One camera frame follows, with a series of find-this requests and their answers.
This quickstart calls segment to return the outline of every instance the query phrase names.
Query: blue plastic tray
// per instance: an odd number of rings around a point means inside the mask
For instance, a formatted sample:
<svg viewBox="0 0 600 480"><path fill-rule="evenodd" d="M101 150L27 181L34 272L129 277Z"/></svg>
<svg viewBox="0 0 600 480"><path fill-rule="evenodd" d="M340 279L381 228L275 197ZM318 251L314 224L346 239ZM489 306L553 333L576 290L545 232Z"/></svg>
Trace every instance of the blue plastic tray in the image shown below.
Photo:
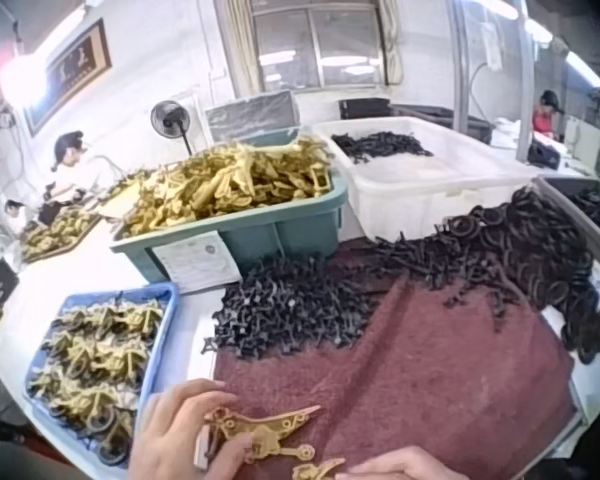
<svg viewBox="0 0 600 480"><path fill-rule="evenodd" d="M158 333L156 335L156 339L153 344L153 349L151 350L151 354L149 356L149 362L147 364L145 376L142 381L142 390L140 391L140 398L138 400L138 412L136 416L136 423L137 420L141 418L142 411L147 403L148 397L153 391L154 380L158 372L160 361L162 359L162 348L164 346L164 341L167 336L167 333L169 332L171 320L175 315L179 298L180 294L178 286L171 282L157 283L153 285L148 285L146 287L137 288L134 290L101 293L82 293L67 297L67 299L60 307L58 314L56 315L57 318L61 315L64 315L71 308L90 307L93 305L108 303L115 299L121 299L137 304L145 304L154 299L158 300L158 303L162 307L164 313L162 315L162 321L160 322L160 326L158 327ZM56 328L50 327L43 339L43 343L45 340L50 338L56 330ZM27 370L23 394L25 398L33 405L34 413L42 419L44 419L45 424L47 424L50 429L54 430L55 434L65 438L67 438L68 436L69 438L72 438L75 442L80 442L84 444L83 441L77 439L77 435L73 430L61 426L60 423L58 423L53 417L51 417L51 415L49 415L44 403L41 400L31 398L26 393L26 386L29 384L29 380L33 376L33 369L44 367L46 360L47 352L42 349L39 349L33 357L31 365L29 365L29 369ZM92 442L90 445L85 446L89 449L90 454L94 456L94 460L98 463L101 463L94 452L94 449L96 447L95 442Z"/></svg>

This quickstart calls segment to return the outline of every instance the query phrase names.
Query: fluorescent light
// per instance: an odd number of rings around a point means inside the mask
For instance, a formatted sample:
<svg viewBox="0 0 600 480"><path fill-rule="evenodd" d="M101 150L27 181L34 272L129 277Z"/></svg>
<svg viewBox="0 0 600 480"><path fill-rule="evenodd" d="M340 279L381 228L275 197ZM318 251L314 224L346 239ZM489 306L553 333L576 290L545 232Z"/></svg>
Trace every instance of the fluorescent light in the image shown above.
<svg viewBox="0 0 600 480"><path fill-rule="evenodd" d="M368 61L369 57L361 57L358 55L338 55L335 57L321 58L320 64L323 67L348 67L349 65L367 63Z"/></svg>
<svg viewBox="0 0 600 480"><path fill-rule="evenodd" d="M569 52L567 54L567 63L575 68L593 88L600 88L600 77L578 55Z"/></svg>
<svg viewBox="0 0 600 480"><path fill-rule="evenodd" d="M509 20L517 20L518 19L518 11L509 5L508 3L503 2L502 0L472 0L476 3L479 3L487 10L492 11L493 13L500 15L501 17L508 18Z"/></svg>
<svg viewBox="0 0 600 480"><path fill-rule="evenodd" d="M0 70L0 88L13 107L36 105L47 93L44 59L37 55L20 55Z"/></svg>
<svg viewBox="0 0 600 480"><path fill-rule="evenodd" d="M264 55L260 55L260 65L266 67L267 65L292 62L295 56L295 50L281 50L280 52L265 53Z"/></svg>
<svg viewBox="0 0 600 480"><path fill-rule="evenodd" d="M86 13L87 11L84 6L71 12L51 31L49 36L36 49L35 54L46 60L49 55L51 55L53 51L58 48L69 35L71 35L71 32L80 25L80 22L82 22Z"/></svg>
<svg viewBox="0 0 600 480"><path fill-rule="evenodd" d="M376 69L371 65L354 65L345 68L344 71L351 75L366 75L368 73L374 73Z"/></svg>
<svg viewBox="0 0 600 480"><path fill-rule="evenodd" d="M553 34L531 18L527 19L524 26L527 32L529 32L533 39L538 43L551 43L551 40L553 40Z"/></svg>

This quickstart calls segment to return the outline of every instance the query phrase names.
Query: red cloth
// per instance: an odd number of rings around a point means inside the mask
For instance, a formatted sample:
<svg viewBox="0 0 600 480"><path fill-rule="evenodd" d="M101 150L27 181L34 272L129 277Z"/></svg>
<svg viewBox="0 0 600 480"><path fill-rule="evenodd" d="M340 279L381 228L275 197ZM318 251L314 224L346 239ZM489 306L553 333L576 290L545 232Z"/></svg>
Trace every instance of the red cloth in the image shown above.
<svg viewBox="0 0 600 480"><path fill-rule="evenodd" d="M540 110L535 110L533 112L533 129L543 135L549 134L549 136L553 136L553 124L551 118L551 115L542 113Z"/></svg>
<svg viewBox="0 0 600 480"><path fill-rule="evenodd" d="M313 445L316 463L345 457L353 466L415 444L472 480L509 479L573 417L572 360L528 305L509 306L495 334L485 290L446 309L451 290L399 279L353 349L324 346L258 362L222 351L216 378L240 396L237 410L246 415L321 405L284 441ZM270 458L238 478L290 478L298 463Z"/></svg>

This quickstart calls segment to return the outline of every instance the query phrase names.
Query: framed picture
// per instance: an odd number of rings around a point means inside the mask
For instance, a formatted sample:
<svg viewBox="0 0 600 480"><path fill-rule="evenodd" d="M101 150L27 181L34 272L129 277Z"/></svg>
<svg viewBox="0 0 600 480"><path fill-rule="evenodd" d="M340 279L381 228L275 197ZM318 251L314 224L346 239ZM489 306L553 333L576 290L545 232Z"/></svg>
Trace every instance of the framed picture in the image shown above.
<svg viewBox="0 0 600 480"><path fill-rule="evenodd" d="M87 28L47 67L47 94L24 111L31 136L76 93L111 68L102 19Z"/></svg>

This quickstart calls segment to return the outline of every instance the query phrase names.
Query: teal plastic bin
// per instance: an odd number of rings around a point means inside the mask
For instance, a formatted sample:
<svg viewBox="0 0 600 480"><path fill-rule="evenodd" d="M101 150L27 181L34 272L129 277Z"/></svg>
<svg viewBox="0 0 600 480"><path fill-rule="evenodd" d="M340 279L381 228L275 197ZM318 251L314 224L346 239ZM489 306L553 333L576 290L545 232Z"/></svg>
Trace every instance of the teal plastic bin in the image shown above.
<svg viewBox="0 0 600 480"><path fill-rule="evenodd" d="M329 256L338 248L340 208L347 201L344 180L332 172L331 182L333 190L319 198L208 218L137 237L123 239L124 226L120 226L114 234L111 250L127 255L151 283L169 280L153 248L214 230L241 269L278 253Z"/></svg>

